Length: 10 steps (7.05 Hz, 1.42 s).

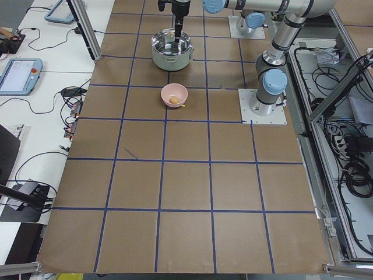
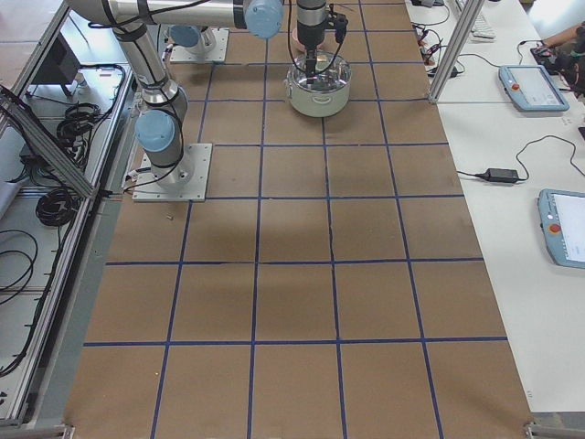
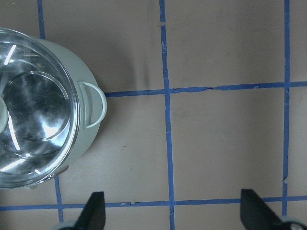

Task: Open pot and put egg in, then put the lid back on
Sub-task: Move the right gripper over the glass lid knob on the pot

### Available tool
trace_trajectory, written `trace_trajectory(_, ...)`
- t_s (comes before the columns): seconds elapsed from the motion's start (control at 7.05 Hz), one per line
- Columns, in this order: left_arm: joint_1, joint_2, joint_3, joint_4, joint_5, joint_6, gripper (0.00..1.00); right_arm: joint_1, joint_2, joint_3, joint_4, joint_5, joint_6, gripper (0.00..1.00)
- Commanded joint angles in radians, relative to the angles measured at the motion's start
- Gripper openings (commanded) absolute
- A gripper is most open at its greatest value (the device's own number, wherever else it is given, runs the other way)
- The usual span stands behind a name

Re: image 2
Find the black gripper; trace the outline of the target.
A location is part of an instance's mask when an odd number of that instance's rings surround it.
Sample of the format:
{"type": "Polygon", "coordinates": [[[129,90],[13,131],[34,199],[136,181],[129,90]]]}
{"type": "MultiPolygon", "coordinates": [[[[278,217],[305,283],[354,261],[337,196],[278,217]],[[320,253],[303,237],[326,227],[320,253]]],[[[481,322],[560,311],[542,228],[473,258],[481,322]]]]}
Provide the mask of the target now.
{"type": "Polygon", "coordinates": [[[297,21],[298,38],[304,45],[305,53],[305,77],[307,81],[313,81],[316,74],[316,64],[319,45],[324,42],[325,21],[317,25],[306,25],[301,21],[297,21]]]}

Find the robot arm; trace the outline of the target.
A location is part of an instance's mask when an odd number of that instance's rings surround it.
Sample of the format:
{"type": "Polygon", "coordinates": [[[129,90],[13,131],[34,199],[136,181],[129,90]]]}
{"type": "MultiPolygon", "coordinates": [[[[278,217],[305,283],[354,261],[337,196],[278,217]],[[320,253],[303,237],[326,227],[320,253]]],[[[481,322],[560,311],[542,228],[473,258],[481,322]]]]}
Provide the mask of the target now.
{"type": "Polygon", "coordinates": [[[216,37],[210,27],[174,25],[169,27],[169,36],[176,45],[198,57],[207,55],[216,46],[216,37]]]}
{"type": "Polygon", "coordinates": [[[144,112],[135,123],[154,183],[177,192],[192,180],[195,163],[183,136],[185,91],[171,79],[147,28],[154,25],[234,27],[270,39],[282,27],[281,1],[70,1],[90,27],[109,29],[142,88],[144,112]]]}

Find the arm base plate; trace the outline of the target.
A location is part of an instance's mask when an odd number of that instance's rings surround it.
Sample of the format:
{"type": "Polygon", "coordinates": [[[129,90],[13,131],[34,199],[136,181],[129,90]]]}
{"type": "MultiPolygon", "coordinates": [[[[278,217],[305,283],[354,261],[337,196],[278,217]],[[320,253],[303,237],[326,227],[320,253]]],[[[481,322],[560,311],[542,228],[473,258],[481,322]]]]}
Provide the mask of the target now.
{"type": "Polygon", "coordinates": [[[189,144],[184,157],[167,177],[155,182],[165,172],[152,167],[146,153],[143,153],[142,167],[150,170],[141,173],[133,189],[132,199],[136,202],[204,202],[212,156],[212,144],[189,144]]]}
{"type": "Polygon", "coordinates": [[[221,64],[225,62],[229,30],[223,27],[171,26],[170,62],[175,64],[221,64]]]}

